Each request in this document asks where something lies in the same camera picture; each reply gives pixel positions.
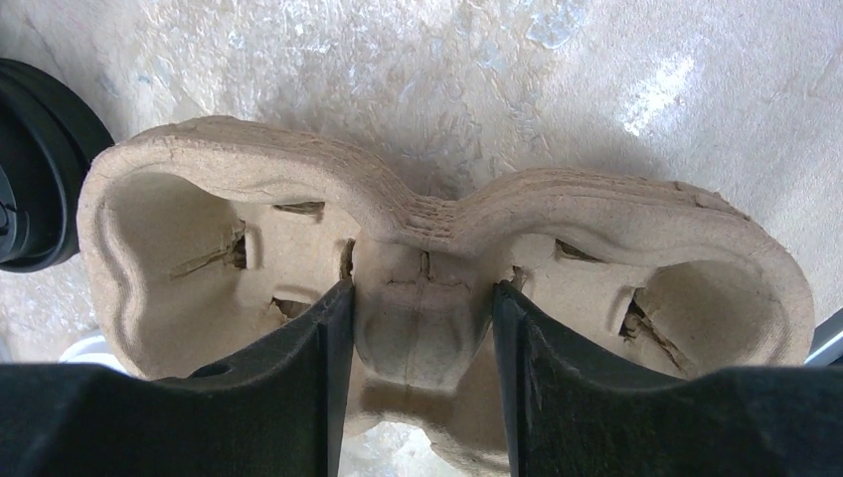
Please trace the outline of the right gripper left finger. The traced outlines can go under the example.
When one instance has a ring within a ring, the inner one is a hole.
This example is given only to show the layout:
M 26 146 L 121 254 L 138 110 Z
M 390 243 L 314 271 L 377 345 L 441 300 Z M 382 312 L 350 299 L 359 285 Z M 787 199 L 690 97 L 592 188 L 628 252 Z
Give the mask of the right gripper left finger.
M 354 288 L 186 378 L 92 364 L 1 369 L 5 476 L 334 476 Z

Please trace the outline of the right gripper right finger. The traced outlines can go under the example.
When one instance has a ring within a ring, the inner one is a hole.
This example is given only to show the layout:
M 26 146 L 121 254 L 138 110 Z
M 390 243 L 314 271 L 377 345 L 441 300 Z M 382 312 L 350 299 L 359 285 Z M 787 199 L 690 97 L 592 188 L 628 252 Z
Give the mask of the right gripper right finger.
M 679 380 L 609 352 L 508 281 L 493 335 L 514 476 L 838 476 L 840 367 Z

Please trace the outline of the brown pulp cup carrier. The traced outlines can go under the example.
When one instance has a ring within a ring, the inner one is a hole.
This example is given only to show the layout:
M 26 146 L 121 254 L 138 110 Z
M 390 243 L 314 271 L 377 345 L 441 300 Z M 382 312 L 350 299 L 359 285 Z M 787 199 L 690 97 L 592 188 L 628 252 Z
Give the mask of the brown pulp cup carrier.
M 226 357 L 351 278 L 346 430 L 418 426 L 479 476 L 509 471 L 488 332 L 503 279 L 597 345 L 683 379 L 800 365 L 814 330 L 794 258 L 717 193 L 555 167 L 444 200 L 363 149 L 228 116 L 100 153 L 77 224 L 99 327 L 146 379 Z

